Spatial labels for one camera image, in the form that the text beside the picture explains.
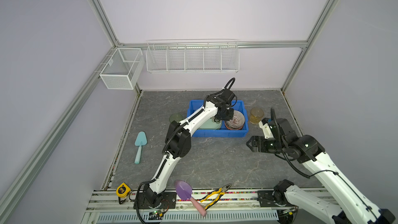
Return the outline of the pink striped ribbed bowl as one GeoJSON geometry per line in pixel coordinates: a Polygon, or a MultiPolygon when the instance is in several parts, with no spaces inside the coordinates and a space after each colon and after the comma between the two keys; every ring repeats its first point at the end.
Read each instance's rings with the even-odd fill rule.
{"type": "Polygon", "coordinates": [[[230,127],[239,128],[245,124],[245,116],[240,111],[234,110],[233,118],[225,121],[224,124],[229,125],[230,127]]]}

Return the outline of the mint green plate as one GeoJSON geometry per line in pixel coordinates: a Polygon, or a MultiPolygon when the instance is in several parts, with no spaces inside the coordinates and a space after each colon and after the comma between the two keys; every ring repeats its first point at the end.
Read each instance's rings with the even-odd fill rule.
{"type": "Polygon", "coordinates": [[[222,126],[222,120],[219,120],[215,117],[211,117],[199,127],[199,130],[219,130],[221,126],[222,126]]]}

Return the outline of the amber glass cup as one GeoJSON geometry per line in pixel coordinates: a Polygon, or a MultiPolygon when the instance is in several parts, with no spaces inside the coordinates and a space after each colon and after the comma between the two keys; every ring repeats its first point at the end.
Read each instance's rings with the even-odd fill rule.
{"type": "Polygon", "coordinates": [[[259,107],[254,107],[250,110],[250,116],[249,116],[249,121],[252,124],[257,124],[259,123],[264,117],[264,111],[263,109],[259,107]]]}

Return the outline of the green glass cup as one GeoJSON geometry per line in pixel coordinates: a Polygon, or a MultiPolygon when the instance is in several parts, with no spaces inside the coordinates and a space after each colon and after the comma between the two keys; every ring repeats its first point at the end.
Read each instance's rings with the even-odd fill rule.
{"type": "Polygon", "coordinates": [[[172,123],[172,122],[180,122],[180,121],[182,121],[184,119],[184,117],[181,115],[181,114],[179,114],[179,113],[174,113],[174,114],[172,114],[172,115],[170,115],[170,117],[169,117],[169,122],[170,123],[172,123]]]}

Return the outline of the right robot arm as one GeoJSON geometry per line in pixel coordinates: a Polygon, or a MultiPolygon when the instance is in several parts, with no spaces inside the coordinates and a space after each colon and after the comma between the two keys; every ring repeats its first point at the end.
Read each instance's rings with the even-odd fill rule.
{"type": "Polygon", "coordinates": [[[354,186],[313,136],[298,136],[287,119],[277,118],[273,108],[271,117],[262,119],[259,126],[263,136],[252,136],[246,143],[251,151],[272,153],[302,177],[317,178],[337,203],[315,197],[287,179],[274,187],[267,201],[297,206],[327,224],[395,222],[389,209],[378,207],[354,186]]]}

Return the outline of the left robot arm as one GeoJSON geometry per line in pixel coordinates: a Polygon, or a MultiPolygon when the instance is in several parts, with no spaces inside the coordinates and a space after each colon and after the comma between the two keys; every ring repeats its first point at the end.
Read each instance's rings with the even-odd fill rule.
{"type": "Polygon", "coordinates": [[[138,187],[134,203],[136,210],[141,206],[141,201],[150,207],[161,204],[167,182],[177,163],[190,151],[191,138],[199,127],[211,118],[220,121],[233,118],[233,106],[237,103],[237,96],[231,91],[234,83],[235,78],[231,78],[220,91],[205,96],[203,105],[193,114],[180,122],[173,121],[170,124],[162,149],[163,158],[155,175],[138,187]]]}

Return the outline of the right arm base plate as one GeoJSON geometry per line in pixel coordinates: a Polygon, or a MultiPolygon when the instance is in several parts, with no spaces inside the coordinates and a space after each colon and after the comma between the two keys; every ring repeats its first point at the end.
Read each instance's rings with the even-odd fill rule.
{"type": "Polygon", "coordinates": [[[273,190],[259,190],[257,200],[261,207],[288,207],[292,206],[283,193],[273,190]]]}

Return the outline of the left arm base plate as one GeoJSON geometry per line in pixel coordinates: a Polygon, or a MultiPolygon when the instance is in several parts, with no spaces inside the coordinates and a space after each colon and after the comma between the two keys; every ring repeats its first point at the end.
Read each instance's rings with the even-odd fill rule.
{"type": "Polygon", "coordinates": [[[134,202],[133,208],[136,209],[174,209],[177,203],[176,192],[163,192],[159,195],[152,193],[140,192],[134,202]]]}

